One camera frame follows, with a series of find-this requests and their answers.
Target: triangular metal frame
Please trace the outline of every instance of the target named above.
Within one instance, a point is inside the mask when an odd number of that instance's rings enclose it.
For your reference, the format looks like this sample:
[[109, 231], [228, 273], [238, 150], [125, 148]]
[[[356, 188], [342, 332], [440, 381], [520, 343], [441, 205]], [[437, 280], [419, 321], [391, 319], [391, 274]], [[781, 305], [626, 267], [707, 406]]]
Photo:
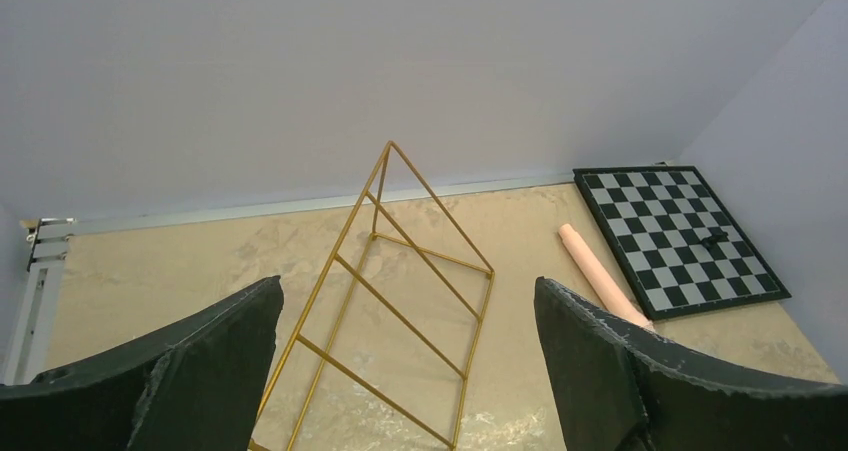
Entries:
[[[462, 237], [465, 239], [465, 241], [471, 246], [471, 248], [474, 250], [474, 252], [477, 253], [477, 256], [479, 256], [480, 259], [483, 261], [483, 263], [485, 263], [486, 267], [481, 267], [481, 266], [477, 266], [477, 265], [474, 265], [474, 264], [471, 264], [471, 263], [467, 263], [465, 261], [461, 261], [459, 259], [447, 256], [447, 255], [444, 255], [444, 254], [441, 254], [441, 253], [437, 253], [435, 251], [432, 251], [432, 250], [429, 250], [429, 249], [426, 249], [426, 248], [422, 248], [422, 247], [416, 245], [412, 241], [412, 238], [410, 238], [409, 235], [406, 234], [406, 232], [403, 230], [403, 228], [401, 228], [401, 226], [397, 223], [397, 221], [395, 221], [395, 219], [386, 211], [385, 207], [383, 207], [383, 204], [381, 203], [380, 200], [383, 196], [383, 185], [384, 185], [385, 180], [386, 180], [386, 170], [387, 170], [388, 165], [389, 165], [389, 155], [391, 154], [392, 150], [394, 150], [397, 153], [397, 155], [401, 158], [401, 160], [403, 160], [403, 162], [406, 163], [407, 167], [409, 167], [409, 170], [412, 171], [412, 173], [415, 175], [415, 177], [418, 179], [418, 181], [424, 186], [424, 189], [427, 190], [427, 193], [429, 193], [430, 197], [432, 197], [433, 200], [435, 200], [436, 204], [438, 204], [438, 206], [442, 210], [442, 212], [445, 213], [445, 216], [447, 216], [447, 218], [450, 220], [450, 222], [456, 227], [457, 231], [459, 231], [459, 233], [462, 235]], [[375, 197], [371, 193], [370, 189], [371, 189], [371, 185], [374, 183], [374, 180], [377, 178], [378, 172], [380, 173], [380, 181], [379, 181], [379, 187], [377, 189], [377, 196]], [[366, 198], [374, 204], [374, 218], [373, 218], [372, 225], [371, 225], [371, 234], [370, 234], [368, 241], [365, 245], [365, 249], [363, 250], [362, 255], [360, 256], [359, 262], [357, 263], [356, 267], [354, 267], [354, 266], [351, 266], [347, 261], [345, 261], [339, 255], [339, 248], [341, 247], [342, 242], [344, 241], [345, 237], [347, 236], [348, 232], [350, 231], [351, 224], [353, 224], [353, 220], [356, 217], [357, 213], [359, 212], [359, 208], [362, 206], [362, 203], [365, 201]], [[380, 214], [382, 214], [386, 218], [386, 220], [389, 221], [389, 223], [391, 223], [391, 225], [398, 231], [398, 233], [400, 233], [400, 235], [403, 237], [403, 239], [393, 238], [391, 236], [377, 232], [377, 217]], [[477, 320], [477, 329], [474, 332], [474, 340], [471, 343], [471, 351], [468, 354], [468, 359], [465, 362], [465, 368], [464, 369], [460, 369], [455, 364], [453, 364], [450, 361], [450, 359], [448, 359], [447, 356], [444, 355], [444, 353], [442, 353], [438, 348], [436, 348], [436, 346], [433, 345], [433, 343], [430, 342], [429, 339], [427, 339], [415, 326], [413, 326], [412, 323], [410, 323], [409, 320], [406, 319], [406, 317], [404, 317], [403, 314], [400, 313], [400, 311], [398, 311], [394, 306], [392, 306], [391, 303], [389, 303], [382, 296], [382, 294], [380, 294], [379, 291], [374, 289], [374, 286], [372, 286], [362, 276], [361, 271], [362, 271], [362, 269], [365, 265], [365, 262], [367, 261], [368, 251], [371, 248], [371, 244], [378, 238], [386, 239], [386, 240], [392, 241], [394, 243], [410, 247], [413, 250], [415, 250], [415, 252], [424, 260], [424, 262], [433, 270], [433, 272], [435, 272], [436, 275], [439, 276], [439, 278], [445, 283], [445, 285], [447, 285], [448, 289], [450, 289], [450, 291], [456, 296], [456, 298], [459, 299], [459, 301], [463, 304], [463, 306], [465, 306], [465, 308], [468, 309], [468, 311], [471, 312], [472, 315], [474, 315], [474, 318]], [[456, 290], [456, 288], [438, 270], [438, 268], [436, 268], [436, 266], [430, 260], [430, 256], [440, 258], [440, 259], [444, 259], [444, 260], [447, 260], [447, 261], [451, 261], [453, 263], [456, 263], [456, 264], [459, 264], [459, 265], [462, 265], [462, 266], [465, 266], [465, 267], [468, 267], [468, 268], [471, 268], [471, 269], [474, 269], [476, 271], [480, 271], [480, 272], [484, 273], [486, 278], [488, 278], [488, 280], [489, 280], [489, 284], [486, 288], [486, 295], [483, 299], [483, 306], [482, 306], [482, 308], [479, 312], [477, 312], [470, 304], [468, 304], [468, 301], [466, 301], [465, 298], [463, 298], [462, 295], [459, 294], [459, 292]], [[330, 333], [330, 337], [327, 340], [327, 344], [324, 346], [324, 348], [320, 348], [315, 343], [313, 343], [312, 341], [310, 341], [309, 339], [304, 337], [301, 334], [301, 330], [303, 328], [304, 323], [306, 322], [307, 316], [309, 316], [309, 312], [312, 310], [312, 305], [315, 303], [315, 298], [318, 296], [318, 293], [321, 291], [321, 287], [324, 284], [324, 280], [326, 279], [327, 273], [329, 272], [330, 266], [333, 264], [333, 262], [338, 262], [342, 267], [344, 267], [354, 277], [354, 279], [352, 280], [350, 287], [347, 290], [347, 295], [345, 296], [341, 310], [339, 311], [339, 315], [336, 318], [336, 322], [333, 325], [333, 330]], [[388, 143], [386, 143], [386, 146], [383, 148], [383, 152], [380, 154], [380, 159], [377, 161], [377, 164], [374, 166], [374, 170], [371, 171], [371, 175], [368, 177], [368, 181], [365, 183], [365, 186], [362, 188], [362, 192], [359, 194], [359, 198], [356, 200], [356, 204], [354, 204], [353, 210], [351, 210], [350, 215], [348, 216], [347, 221], [345, 222], [345, 225], [342, 228], [342, 232], [339, 235], [339, 238], [336, 240], [336, 244], [333, 246], [333, 250], [330, 252], [330, 256], [327, 259], [326, 264], [324, 264], [324, 268], [321, 270], [321, 274], [318, 276], [318, 281], [315, 283], [315, 287], [312, 290], [312, 294], [309, 295], [309, 299], [307, 299], [307, 301], [306, 301], [306, 306], [303, 308], [303, 312], [301, 313], [300, 318], [298, 318], [297, 323], [295, 324], [295, 327], [294, 327], [294, 330], [292, 331], [291, 337], [289, 338], [289, 341], [286, 344], [286, 347], [283, 349], [283, 354], [280, 357], [280, 360], [277, 362], [276, 367], [274, 368], [274, 372], [271, 375], [271, 379], [268, 382], [268, 386], [265, 388], [265, 393], [262, 395], [262, 400], [260, 401], [260, 404], [259, 404], [259, 412], [257, 413], [257, 418], [256, 418], [257, 421], [259, 420], [259, 417], [262, 415], [262, 411], [265, 409], [265, 406], [268, 404], [268, 398], [271, 396], [271, 393], [274, 391], [274, 386], [276, 386], [277, 380], [280, 377], [280, 373], [283, 370], [283, 366], [285, 366], [286, 361], [288, 360], [289, 355], [291, 354], [291, 350], [294, 347], [294, 343], [300, 342], [301, 344], [306, 346], [306, 348], [308, 348], [309, 350], [311, 350], [312, 352], [317, 354], [321, 358], [321, 363], [319, 364], [318, 369], [315, 373], [315, 377], [312, 380], [312, 385], [309, 389], [309, 393], [307, 394], [306, 400], [303, 403], [303, 407], [300, 411], [300, 415], [298, 416], [297, 423], [295, 424], [295, 427], [292, 430], [291, 439], [289, 440], [289, 444], [288, 444], [288, 447], [286, 449], [291, 450], [294, 447], [294, 443], [297, 440], [297, 436], [298, 436], [298, 433], [300, 432], [301, 425], [303, 424], [303, 419], [306, 416], [306, 410], [309, 407], [309, 403], [312, 401], [312, 396], [315, 393], [315, 389], [318, 386], [318, 381], [321, 378], [321, 373], [324, 370], [324, 364], [330, 363], [333, 367], [335, 367], [336, 369], [338, 369], [339, 371], [341, 371], [342, 373], [347, 375], [349, 378], [354, 380], [360, 386], [367, 389], [371, 394], [380, 398], [387, 405], [391, 406], [395, 411], [397, 411], [398, 413], [407, 417], [410, 421], [414, 422], [415, 424], [417, 424], [418, 426], [423, 428], [425, 431], [427, 431], [428, 433], [433, 435], [436, 439], [438, 439], [439, 441], [444, 443], [448, 447], [448, 449], [455, 450], [456, 446], [457, 446], [457, 442], [459, 441], [459, 430], [460, 430], [460, 424], [461, 424], [461, 421], [462, 421], [462, 411], [463, 411], [463, 408], [465, 406], [465, 394], [466, 394], [466, 391], [468, 389], [468, 377], [469, 377], [469, 373], [471, 372], [471, 363], [472, 363], [472, 360], [474, 359], [474, 352], [477, 350], [477, 341], [480, 338], [480, 331], [483, 328], [483, 320], [486, 317], [486, 308], [489, 305], [489, 297], [492, 293], [492, 285], [494, 284], [494, 282], [495, 282], [495, 270], [492, 268], [492, 265], [489, 264], [489, 262], [486, 260], [486, 258], [483, 256], [483, 254], [480, 252], [480, 250], [477, 249], [477, 246], [475, 246], [474, 243], [471, 241], [471, 239], [468, 237], [468, 235], [465, 234], [465, 231], [462, 230], [462, 228], [459, 226], [459, 223], [456, 222], [454, 217], [450, 214], [450, 212], [447, 210], [447, 208], [442, 203], [442, 201], [439, 199], [439, 197], [436, 196], [436, 193], [433, 192], [433, 188], [431, 188], [430, 185], [427, 184], [427, 181], [424, 180], [424, 177], [421, 176], [421, 173], [419, 173], [418, 170], [415, 169], [415, 166], [413, 166], [412, 162], [409, 161], [409, 158], [406, 157], [406, 154], [404, 154], [404, 152], [401, 151], [401, 149], [398, 147], [397, 144], [395, 144], [392, 141], [389, 141]], [[367, 289], [375, 298], [377, 298], [377, 300], [379, 300], [386, 308], [388, 308], [389, 311], [392, 312], [392, 314], [394, 314], [401, 322], [403, 322], [403, 324], [405, 324], [416, 336], [418, 336], [418, 338], [421, 339], [421, 341], [423, 341], [424, 344], [426, 344], [430, 349], [432, 349], [433, 352], [436, 353], [436, 355], [438, 355], [439, 358], [441, 358], [462, 379], [462, 389], [460, 391], [459, 405], [458, 405], [458, 409], [457, 409], [457, 413], [456, 413], [456, 419], [455, 419], [452, 439], [448, 439], [447, 437], [442, 436], [441, 434], [439, 434], [438, 432], [433, 430], [433, 428], [431, 428], [430, 426], [425, 424], [423, 421], [421, 421], [420, 419], [415, 417], [412, 413], [407, 411], [401, 405], [394, 402], [391, 398], [389, 398], [388, 396], [383, 394], [377, 388], [370, 385], [367, 381], [365, 381], [361, 377], [357, 376], [356, 373], [351, 371], [344, 364], [340, 363], [339, 361], [337, 361], [335, 358], [333, 358], [330, 355], [330, 351], [332, 350], [333, 342], [335, 341], [336, 334], [338, 333], [338, 330], [339, 330], [341, 322], [344, 318], [345, 312], [347, 311], [348, 304], [350, 303], [350, 298], [353, 295], [353, 290], [354, 290], [354, 288], [356, 287], [357, 284], [362, 284], [362, 286], [365, 287], [365, 289]], [[267, 449], [267, 448], [264, 448], [263, 446], [257, 444], [253, 440], [250, 441], [249, 447], [250, 447], [251, 450], [256, 450], [256, 451], [263, 451], [263, 450]]]

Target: white wall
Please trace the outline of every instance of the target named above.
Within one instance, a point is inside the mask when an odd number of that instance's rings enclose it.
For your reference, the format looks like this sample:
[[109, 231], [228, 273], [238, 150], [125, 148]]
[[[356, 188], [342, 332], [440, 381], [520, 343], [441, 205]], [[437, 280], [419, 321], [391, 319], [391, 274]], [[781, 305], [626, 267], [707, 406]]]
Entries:
[[0, 0], [0, 198], [351, 194], [389, 138], [434, 184], [668, 159], [821, 1]]
[[680, 158], [697, 165], [848, 383], [848, 0], [827, 0]]
[[24, 238], [26, 231], [0, 204], [0, 370], [26, 285], [29, 248]]

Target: rolling pin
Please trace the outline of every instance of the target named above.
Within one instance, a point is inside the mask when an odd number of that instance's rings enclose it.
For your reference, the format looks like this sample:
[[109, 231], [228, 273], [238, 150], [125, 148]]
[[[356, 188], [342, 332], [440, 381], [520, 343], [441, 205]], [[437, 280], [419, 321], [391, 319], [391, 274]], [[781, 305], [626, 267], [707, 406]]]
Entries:
[[601, 298], [601, 302], [604, 303], [609, 312], [637, 326], [654, 331], [653, 323], [627, 299], [621, 288], [615, 284], [607, 270], [598, 261], [595, 253], [586, 245], [586, 241], [570, 224], [564, 224], [559, 228], [559, 237], [562, 238], [565, 249], [574, 258], [577, 266], [583, 271], [583, 275], [586, 276], [589, 284], [595, 289], [595, 293]]

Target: black and white checkered board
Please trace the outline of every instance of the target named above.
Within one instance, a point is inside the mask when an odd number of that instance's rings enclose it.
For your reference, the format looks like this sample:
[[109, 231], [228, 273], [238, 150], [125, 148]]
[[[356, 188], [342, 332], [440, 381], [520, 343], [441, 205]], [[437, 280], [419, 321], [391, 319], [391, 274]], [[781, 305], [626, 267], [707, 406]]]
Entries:
[[649, 318], [790, 297], [694, 167], [577, 169], [574, 180]]

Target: gold metal rack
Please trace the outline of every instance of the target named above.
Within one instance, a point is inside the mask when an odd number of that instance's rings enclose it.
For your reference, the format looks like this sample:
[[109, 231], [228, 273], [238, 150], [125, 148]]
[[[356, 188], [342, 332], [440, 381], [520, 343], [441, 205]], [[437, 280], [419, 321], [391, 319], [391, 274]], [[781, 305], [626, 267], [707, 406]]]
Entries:
[[[409, 167], [409, 170], [412, 171], [415, 177], [418, 178], [418, 181], [420, 181], [421, 184], [424, 186], [424, 189], [426, 189], [427, 192], [430, 194], [430, 197], [432, 197], [436, 201], [436, 204], [439, 206], [442, 212], [445, 213], [445, 216], [447, 216], [450, 222], [456, 227], [457, 231], [459, 231], [465, 241], [468, 242], [474, 252], [477, 253], [477, 256], [479, 256], [483, 263], [485, 263], [485, 268], [471, 263], [466, 263], [465, 261], [461, 261], [459, 259], [418, 246], [412, 241], [412, 238], [409, 237], [406, 231], [401, 228], [398, 222], [395, 221], [395, 219], [386, 211], [385, 207], [383, 206], [380, 200], [383, 196], [383, 184], [386, 180], [386, 169], [389, 165], [389, 155], [391, 154], [392, 150], [394, 150], [401, 158], [401, 160], [406, 163], [406, 165]], [[380, 182], [377, 188], [377, 196], [375, 197], [373, 194], [371, 194], [370, 189], [371, 185], [374, 182], [374, 179], [376, 179], [377, 177], [378, 171], [380, 173]], [[339, 255], [339, 248], [341, 247], [342, 242], [350, 231], [351, 224], [353, 224], [353, 220], [356, 217], [356, 214], [359, 212], [359, 208], [362, 206], [362, 203], [364, 202], [365, 198], [368, 198], [374, 204], [374, 218], [371, 224], [371, 234], [365, 245], [365, 249], [363, 250], [362, 255], [359, 258], [359, 262], [354, 267], [351, 266], [350, 263], [345, 261]], [[385, 234], [377, 232], [377, 217], [380, 214], [382, 214], [386, 218], [386, 220], [391, 223], [391, 225], [398, 231], [398, 233], [403, 237], [403, 239], [393, 238], [391, 236], [387, 236]], [[374, 286], [372, 286], [371, 283], [369, 283], [362, 276], [361, 272], [365, 265], [365, 262], [367, 261], [368, 251], [371, 248], [371, 244], [377, 238], [386, 239], [388, 241], [401, 244], [403, 246], [407, 246], [415, 250], [415, 252], [421, 257], [421, 259], [423, 259], [424, 262], [427, 263], [430, 269], [432, 269], [433, 272], [436, 273], [436, 275], [445, 283], [445, 285], [454, 294], [454, 296], [459, 299], [463, 306], [465, 306], [465, 308], [467, 308], [468, 311], [472, 315], [474, 315], [474, 318], [477, 320], [477, 329], [474, 332], [474, 340], [471, 343], [471, 351], [468, 354], [468, 359], [466, 360], [465, 367], [463, 369], [460, 369], [453, 362], [451, 362], [451, 360], [448, 359], [448, 357], [445, 356], [444, 353], [442, 353], [432, 342], [430, 342], [430, 340], [427, 339], [427, 337], [424, 336], [421, 331], [419, 331], [411, 322], [409, 322], [409, 320], [404, 317], [404, 315], [400, 311], [398, 311], [397, 308], [392, 306], [392, 304], [389, 303], [389, 301], [386, 300], [386, 298], [384, 298], [383, 295], [380, 294], [380, 292], [377, 291]], [[479, 312], [475, 310], [470, 304], [468, 304], [468, 301], [466, 301], [465, 298], [463, 298], [462, 295], [459, 294], [456, 288], [438, 270], [438, 268], [436, 268], [436, 266], [430, 260], [430, 256], [444, 259], [474, 269], [476, 271], [480, 271], [485, 274], [486, 278], [488, 278], [489, 280], [489, 284], [486, 288], [486, 295], [483, 299], [483, 306]], [[347, 295], [345, 296], [344, 302], [342, 303], [342, 307], [339, 311], [338, 317], [336, 318], [336, 322], [333, 325], [333, 330], [330, 333], [330, 337], [327, 340], [327, 344], [323, 348], [321, 348], [309, 339], [307, 339], [305, 336], [303, 336], [301, 334], [301, 329], [303, 328], [303, 325], [306, 322], [307, 316], [309, 316], [309, 312], [312, 310], [312, 305], [315, 303], [315, 298], [318, 296], [319, 291], [321, 291], [321, 286], [323, 286], [324, 280], [326, 279], [327, 273], [330, 271], [330, 266], [333, 264], [333, 262], [338, 262], [353, 276], [354, 279], [351, 281], [350, 287], [348, 287]], [[318, 369], [315, 372], [315, 377], [312, 379], [312, 385], [309, 388], [309, 393], [306, 395], [306, 400], [303, 403], [303, 407], [301, 408], [300, 415], [298, 416], [297, 422], [294, 426], [294, 429], [292, 430], [291, 439], [289, 440], [289, 444], [286, 449], [291, 450], [294, 447], [294, 443], [297, 439], [298, 433], [300, 432], [300, 428], [303, 425], [303, 419], [306, 416], [306, 410], [309, 407], [309, 403], [312, 401], [313, 395], [315, 394], [315, 389], [318, 386], [318, 381], [321, 379], [321, 373], [324, 370], [324, 365], [326, 363], [330, 363], [333, 367], [335, 367], [336, 369], [347, 375], [350, 379], [358, 383], [360, 386], [371, 392], [371, 394], [380, 398], [387, 405], [391, 406], [395, 411], [407, 417], [410, 421], [414, 422], [415, 424], [423, 428], [425, 431], [433, 435], [436, 439], [444, 443], [448, 447], [448, 449], [455, 450], [457, 442], [459, 441], [459, 430], [462, 420], [462, 410], [465, 406], [465, 394], [468, 389], [468, 377], [471, 373], [471, 363], [474, 359], [474, 352], [477, 350], [477, 341], [480, 338], [480, 331], [483, 328], [483, 320], [486, 317], [486, 308], [489, 305], [489, 296], [492, 293], [492, 285], [494, 284], [494, 282], [495, 270], [492, 268], [492, 265], [489, 264], [485, 257], [483, 257], [483, 254], [480, 252], [479, 249], [477, 249], [477, 246], [474, 245], [468, 235], [465, 234], [465, 231], [462, 230], [462, 228], [459, 226], [453, 216], [451, 216], [450, 212], [447, 210], [445, 205], [442, 204], [442, 201], [439, 199], [438, 196], [436, 196], [436, 193], [433, 192], [433, 189], [430, 187], [430, 185], [427, 184], [427, 181], [424, 180], [418, 170], [415, 169], [415, 166], [413, 166], [413, 164], [409, 161], [409, 158], [406, 157], [406, 154], [401, 151], [397, 144], [392, 141], [389, 141], [383, 148], [383, 152], [380, 154], [380, 159], [377, 161], [377, 164], [374, 166], [374, 170], [371, 171], [371, 175], [368, 177], [368, 181], [366, 181], [365, 186], [362, 188], [362, 192], [359, 194], [359, 199], [356, 200], [356, 204], [354, 204], [353, 210], [351, 210], [350, 215], [348, 216], [347, 221], [345, 222], [345, 225], [342, 228], [342, 232], [339, 235], [339, 238], [336, 240], [336, 244], [333, 246], [333, 250], [330, 252], [330, 256], [327, 259], [326, 264], [324, 264], [324, 268], [321, 270], [321, 274], [318, 276], [318, 281], [315, 283], [315, 287], [312, 290], [312, 294], [309, 295], [309, 299], [306, 301], [306, 306], [303, 308], [303, 312], [301, 313], [300, 318], [298, 318], [297, 323], [295, 324], [294, 331], [292, 331], [291, 337], [289, 338], [286, 347], [283, 349], [283, 355], [280, 357], [279, 362], [277, 362], [277, 366], [274, 368], [274, 372], [271, 375], [271, 380], [268, 382], [268, 386], [265, 388], [265, 393], [262, 395], [262, 400], [259, 403], [259, 412], [257, 413], [256, 417], [257, 421], [259, 420], [259, 417], [262, 416], [262, 411], [264, 411], [265, 406], [268, 404], [268, 398], [274, 391], [274, 386], [277, 384], [277, 380], [280, 377], [280, 372], [283, 370], [283, 366], [285, 366], [286, 360], [288, 360], [295, 342], [300, 342], [301, 344], [306, 346], [307, 349], [317, 354], [321, 358], [321, 363], [318, 365]], [[374, 386], [368, 384], [368, 382], [366, 382], [361, 377], [357, 376], [356, 373], [351, 371], [347, 366], [340, 363], [330, 355], [330, 351], [333, 347], [333, 342], [335, 341], [336, 334], [339, 331], [341, 322], [344, 319], [345, 312], [347, 311], [348, 304], [350, 303], [350, 298], [353, 295], [353, 290], [356, 287], [357, 283], [362, 284], [365, 289], [367, 289], [375, 298], [377, 298], [378, 301], [380, 301], [380, 303], [382, 303], [386, 308], [388, 308], [388, 310], [392, 314], [394, 314], [401, 322], [403, 322], [403, 324], [405, 324], [406, 327], [410, 329], [410, 331], [412, 331], [416, 336], [418, 336], [418, 338], [421, 339], [424, 344], [426, 344], [430, 349], [432, 349], [433, 352], [436, 353], [436, 355], [439, 356], [439, 358], [441, 358], [462, 379], [462, 389], [459, 395], [459, 405], [456, 412], [452, 439], [448, 439], [447, 437], [442, 436], [441, 434], [433, 430], [433, 428], [431, 428], [423, 421], [415, 417], [403, 406], [393, 401], [391, 398], [383, 394]], [[254, 451], [268, 451], [267, 448], [257, 444], [252, 439], [250, 441], [249, 448]]]

